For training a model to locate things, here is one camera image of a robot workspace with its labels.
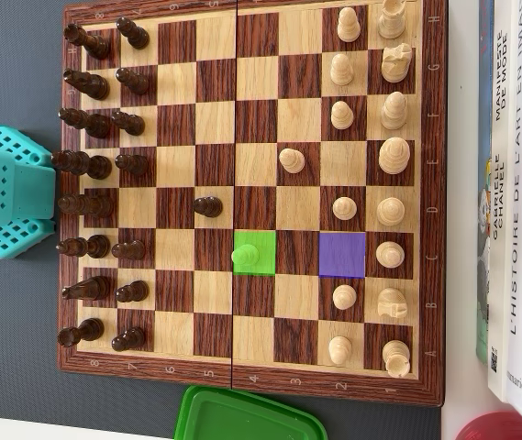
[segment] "dark square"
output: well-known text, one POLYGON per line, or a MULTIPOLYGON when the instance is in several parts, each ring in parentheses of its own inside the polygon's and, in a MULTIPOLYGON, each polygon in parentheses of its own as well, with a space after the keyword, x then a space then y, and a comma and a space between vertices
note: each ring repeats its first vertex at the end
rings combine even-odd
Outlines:
POLYGON ((157 270, 155 309, 164 312, 194 310, 194 273, 192 270, 157 270))
POLYGON ((232 229, 195 229, 195 270, 232 271, 232 229))
POLYGON ((232 314, 274 317, 275 277, 234 275, 232 314))
POLYGON ((239 16, 236 31, 238 58, 279 54, 279 14, 239 16))
POLYGON ((236 141, 277 141, 277 100, 236 102, 236 141))
POLYGON ((364 186, 322 186, 319 199, 320 230, 364 232, 364 219, 367 209, 364 186), (340 220, 332 211, 332 205, 340 197, 349 197, 356 204, 356 215, 350 220, 340 220))
POLYGON ((367 232, 366 276, 372 278, 399 278, 412 280, 414 278, 414 235, 399 232, 367 232), (401 266, 387 269, 377 260, 377 248, 385 241, 397 243, 405 252, 401 266))
POLYGON ((195 146, 195 186, 234 185, 234 144, 195 146))
POLYGON ((159 24, 159 64, 195 61, 195 21, 159 24))
POLYGON ((279 57, 279 98, 319 98, 321 85, 321 54, 279 57))
POLYGON ((234 228, 274 230, 276 206, 274 186, 235 186, 234 228))
POLYGON ((276 273, 317 275, 319 232, 277 231, 276 273))
POLYGON ((317 363, 317 321, 274 318, 275 362, 317 363))
POLYGON ((232 316, 194 313, 194 355, 232 357, 232 316))
POLYGON ((157 188, 157 229, 194 228, 194 188, 157 188))

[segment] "chess piece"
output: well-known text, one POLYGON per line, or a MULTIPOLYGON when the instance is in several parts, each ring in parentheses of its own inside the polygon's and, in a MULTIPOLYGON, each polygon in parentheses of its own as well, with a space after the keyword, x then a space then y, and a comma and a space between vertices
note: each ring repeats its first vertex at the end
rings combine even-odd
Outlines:
POLYGON ((116 71, 116 79, 134 94, 145 94, 149 90, 149 78, 126 67, 116 71))
POLYGON ((401 266, 405 259, 405 252, 397 243, 393 241, 385 241, 377 247, 377 261, 387 268, 394 269, 401 266))
POLYGON ((112 255, 117 259, 143 259, 146 254, 144 243, 138 240, 112 246, 112 255))
POLYGON ((332 204, 332 212, 340 220, 350 220, 356 211, 356 204, 349 197, 340 197, 332 204))
POLYGON ((361 25, 356 11, 351 7, 343 7, 338 16, 338 36, 342 41, 351 43, 361 34, 361 25))
POLYGON ((350 357, 352 351, 352 344, 344 336, 335 336, 328 344, 328 353, 330 359, 336 365, 342 365, 350 357))
POLYGON ((401 341, 389 341, 383 347, 385 369, 392 378, 402 378, 411 369, 409 348, 401 341))
POLYGON ((407 99, 401 92, 393 92, 381 109, 381 124, 388 130, 397 130, 407 122, 407 99))
POLYGON ((112 172, 112 164, 104 156, 90 157, 84 151, 55 151, 50 155, 50 163, 57 170, 70 172, 75 176, 85 173, 92 179, 102 180, 112 172))
POLYGON ((95 73, 65 69, 62 73, 62 78, 66 83, 90 98, 103 100, 106 99, 110 93, 110 86, 106 78, 95 73))
POLYGON ((57 205, 65 214, 109 217, 114 211, 114 202, 105 195, 63 195, 57 205))
POLYGON ((105 138, 110 132, 109 117, 98 113, 88 115, 83 110, 62 108, 59 110, 59 118, 78 130, 85 128, 85 133, 92 138, 105 138))
POLYGON ((63 347, 73 347, 83 341, 95 341, 104 334, 104 323, 97 318, 89 318, 78 327, 63 328, 57 336, 57 341, 63 347))
POLYGON ((82 257, 87 254, 92 259, 102 259, 109 250, 110 240, 107 239, 107 236, 100 235, 90 236, 88 239, 67 238, 57 245, 57 251, 61 255, 69 257, 82 257))
POLYGON ((399 174, 409 163, 409 144, 400 137, 385 140, 379 149, 379 166, 387 174, 399 174))
POLYGON ((381 225, 399 225, 404 219, 405 207, 401 200, 388 197, 377 206, 377 218, 381 225))
POLYGON ((106 277, 92 277, 63 288, 61 297, 63 300, 102 300, 107 296, 108 288, 106 277))
POLYGON ((194 211, 206 217, 218 217, 222 212, 222 201, 217 197, 199 197, 194 201, 194 211))
POLYGON ((304 153, 292 148, 285 148, 279 153, 279 161, 285 171, 296 174, 301 171, 305 166, 304 153))
POLYGON ((411 62, 411 46, 401 43, 396 48, 385 48, 383 50, 383 63, 381 74, 389 83, 399 83, 404 80, 409 72, 411 62))
POLYGON ((75 46, 83 46, 87 53, 99 60, 104 59, 110 52, 110 45, 99 35, 88 35, 84 29, 71 23, 63 31, 64 37, 75 46))
POLYGON ((396 39, 405 29, 405 0, 383 0, 383 13, 379 17, 379 35, 396 39))
POLYGON ((131 327, 121 335, 112 339, 112 348, 115 351, 126 351, 140 348, 146 342, 144 331, 140 327, 131 327))
POLYGON ((116 291, 116 300, 119 303, 142 301, 149 296, 149 285, 144 281, 134 281, 128 286, 120 287, 116 291))
POLYGON ((125 16, 116 20, 116 26, 120 34, 128 39, 128 43, 134 49, 143 49, 149 44, 149 33, 125 16))
POLYGON ((336 85, 346 85, 352 81, 354 70, 350 64, 349 57, 344 53, 339 53, 332 59, 330 68, 330 78, 336 85))
POLYGON ((352 125, 354 113, 344 101, 338 101, 332 105, 332 125, 338 130, 344 130, 352 125))
POLYGON ((356 291, 348 284, 341 284, 334 289, 332 301, 339 310, 349 309, 356 302, 356 291))
POLYGON ((388 287, 379 292, 377 299, 377 313, 379 316, 388 314, 392 318, 407 316, 407 302, 401 291, 388 287))
POLYGON ((141 176, 149 169, 149 160, 139 154, 118 154, 115 164, 121 170, 141 176))

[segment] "dark pawn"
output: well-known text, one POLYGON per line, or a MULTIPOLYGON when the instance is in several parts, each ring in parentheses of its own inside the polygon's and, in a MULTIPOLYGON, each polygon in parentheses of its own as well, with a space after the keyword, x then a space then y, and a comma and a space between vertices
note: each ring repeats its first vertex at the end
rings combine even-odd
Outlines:
POLYGON ((112 255, 117 259, 143 259, 146 249, 141 241, 118 243, 112 247, 112 255))
POLYGON ((57 250, 69 257, 82 257, 87 254, 92 259, 102 259, 110 250, 110 241, 107 236, 90 236, 85 238, 67 238, 59 242, 57 250))
POLYGON ((149 285, 144 281, 134 281, 116 291, 116 299, 120 303, 142 301, 149 296, 149 285))
POLYGON ((99 35, 88 35, 84 29, 71 23, 62 33, 67 41, 75 46, 83 46, 87 53, 99 60, 107 57, 110 52, 109 43, 99 35))
POLYGON ((104 334, 104 323, 97 318, 89 318, 78 327, 63 328, 57 336, 57 341, 63 347, 73 347, 84 341, 95 341, 104 334))
POLYGON ((136 26, 136 23, 125 16, 121 16, 116 21, 116 26, 134 49, 142 49, 149 44, 149 33, 142 27, 136 26))
POLYGON ((110 93, 110 86, 106 78, 89 73, 88 71, 74 71, 65 69, 62 78, 66 83, 75 87, 82 94, 94 99, 106 99, 110 93))
POLYGON ((110 132, 110 118, 97 113, 88 115, 83 110, 62 108, 59 110, 59 118, 78 130, 85 128, 85 132, 92 138, 105 138, 110 132))
POLYGON ((114 112, 112 122, 118 128, 126 130, 129 135, 140 136, 144 132, 144 119, 140 116, 129 115, 124 112, 114 112))
POLYGON ((92 179, 102 180, 112 172, 112 164, 104 156, 92 156, 84 151, 64 149, 50 155, 50 163, 57 170, 67 171, 76 176, 87 173, 92 179))
POLYGON ((218 217, 222 212, 222 201, 217 197, 200 197, 195 199, 194 211, 206 217, 218 217))
POLYGON ((134 94, 145 94, 149 90, 149 79, 125 67, 116 71, 116 79, 134 94))
POLYGON ((125 351, 131 348, 139 348, 144 345, 144 332, 140 327, 132 327, 125 331, 122 335, 112 339, 112 348, 115 351, 125 351))
POLYGON ((57 205, 65 214, 109 217, 114 211, 114 202, 105 195, 95 197, 84 194, 63 195, 57 205))
POLYGON ((106 277, 92 277, 79 281, 61 291, 63 300, 101 300, 107 296, 108 282, 106 277))

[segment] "dark brown chess piece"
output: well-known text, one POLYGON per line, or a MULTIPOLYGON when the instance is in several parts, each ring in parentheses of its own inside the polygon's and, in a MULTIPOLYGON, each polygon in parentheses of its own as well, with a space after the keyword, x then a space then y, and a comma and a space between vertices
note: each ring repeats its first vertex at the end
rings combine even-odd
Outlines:
POLYGON ((128 115, 124 112, 114 112, 112 122, 129 135, 140 136, 144 132, 144 119, 137 115, 128 115))
POLYGON ((149 90, 149 78, 126 67, 116 71, 116 78, 134 94, 145 94, 149 90))
POLYGON ((87 254, 92 259, 102 259, 110 250, 110 241, 107 236, 90 236, 88 239, 67 238, 59 242, 57 250, 69 257, 82 257, 87 254))
POLYGON ((57 341, 63 347, 73 347, 83 341, 95 341, 104 334, 104 323, 97 318, 89 318, 78 327, 63 328, 57 336, 57 341))
POLYGON ((125 16, 116 20, 116 26, 120 34, 128 39, 128 43, 134 49, 142 49, 149 44, 149 33, 125 16))
POLYGON ((102 300, 107 296, 109 283, 106 277, 92 277, 79 281, 61 291, 63 300, 102 300))
POLYGON ((114 202, 105 195, 63 195, 57 202, 57 205, 65 214, 109 217, 114 211, 114 202))
POLYGON ((194 211, 206 217, 218 217, 222 212, 222 201, 217 197, 199 197, 194 201, 194 211))
POLYGON ((99 35, 88 35, 84 29, 71 23, 63 30, 63 35, 71 44, 83 46, 87 53, 99 60, 104 59, 110 52, 109 43, 99 35))
POLYGON ((78 130, 85 128, 85 132, 92 138, 105 138, 110 132, 110 118, 98 113, 88 115, 83 110, 62 108, 59 110, 59 118, 78 130))

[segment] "green plastic container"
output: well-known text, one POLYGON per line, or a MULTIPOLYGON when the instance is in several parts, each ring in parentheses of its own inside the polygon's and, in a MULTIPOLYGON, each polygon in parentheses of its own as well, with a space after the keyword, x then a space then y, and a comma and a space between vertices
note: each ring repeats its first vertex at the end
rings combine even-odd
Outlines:
POLYGON ((175 440, 328 440, 313 415, 244 391, 192 386, 183 395, 175 440))

